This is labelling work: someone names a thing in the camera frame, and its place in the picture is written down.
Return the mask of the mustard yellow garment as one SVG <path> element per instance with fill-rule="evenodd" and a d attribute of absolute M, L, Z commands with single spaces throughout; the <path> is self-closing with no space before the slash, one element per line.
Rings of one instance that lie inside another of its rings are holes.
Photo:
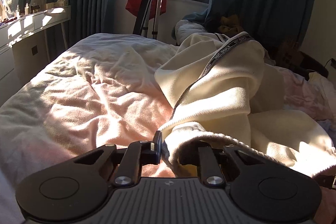
<path fill-rule="evenodd" d="M 237 15 L 231 15 L 228 18 L 222 16 L 220 19 L 220 26 L 218 30 L 221 34 L 224 34 L 229 38 L 244 31 L 242 26 L 240 26 L 240 22 Z"/>

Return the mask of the red bag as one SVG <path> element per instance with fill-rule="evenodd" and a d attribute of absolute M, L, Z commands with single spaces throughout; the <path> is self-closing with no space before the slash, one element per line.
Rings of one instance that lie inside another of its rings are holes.
<path fill-rule="evenodd" d="M 132 15 L 138 16 L 139 7 L 142 0 L 127 0 L 125 9 L 129 11 Z M 162 0 L 160 15 L 166 12 L 167 0 Z M 153 19 L 155 16 L 155 11 L 157 7 L 157 0 L 151 0 L 150 16 L 149 19 Z"/>

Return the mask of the white vanity desk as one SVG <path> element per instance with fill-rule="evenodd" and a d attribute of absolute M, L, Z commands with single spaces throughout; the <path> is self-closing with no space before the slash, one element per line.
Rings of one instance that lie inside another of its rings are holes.
<path fill-rule="evenodd" d="M 71 6 L 65 6 L 25 15 L 1 26 L 1 104 L 20 89 L 15 72 L 13 45 L 41 31 L 47 40 L 47 29 L 59 24 L 64 48 L 67 50 L 69 43 L 64 23 L 70 19 Z"/>

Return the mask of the pink pastel bed sheet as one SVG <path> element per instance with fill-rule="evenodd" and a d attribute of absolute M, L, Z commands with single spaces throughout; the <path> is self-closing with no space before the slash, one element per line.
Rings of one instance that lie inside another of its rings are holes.
<path fill-rule="evenodd" d="M 155 72 L 180 46 L 95 34 L 47 65 L 1 107 L 1 223 L 21 223 L 27 176 L 102 145 L 151 140 L 172 116 Z M 177 176 L 162 161 L 145 176 Z"/>

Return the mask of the pile of clothes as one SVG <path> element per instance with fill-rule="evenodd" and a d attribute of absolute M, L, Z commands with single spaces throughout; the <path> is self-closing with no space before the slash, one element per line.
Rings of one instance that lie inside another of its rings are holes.
<path fill-rule="evenodd" d="M 189 20 L 180 20 L 174 27 L 174 35 L 175 39 L 177 41 L 177 45 L 180 46 L 181 43 L 191 34 L 194 33 L 217 33 L 221 34 L 218 30 L 220 24 L 221 24 L 221 17 L 215 19 L 214 22 L 209 22 L 209 26 L 205 28 L 201 24 L 198 24 L 196 22 L 192 22 Z"/>

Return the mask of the cream white sweatpants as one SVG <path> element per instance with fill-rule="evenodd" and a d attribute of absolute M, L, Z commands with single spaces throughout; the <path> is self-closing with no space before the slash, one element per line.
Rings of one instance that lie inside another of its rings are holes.
<path fill-rule="evenodd" d="M 234 144 L 309 177 L 335 174 L 331 138 L 304 112 L 283 108 L 283 77 L 264 56 L 246 32 L 192 34 L 157 69 L 155 80 L 173 107 L 160 129 L 163 161 L 174 174 L 196 173 L 182 158 L 197 141 Z"/>

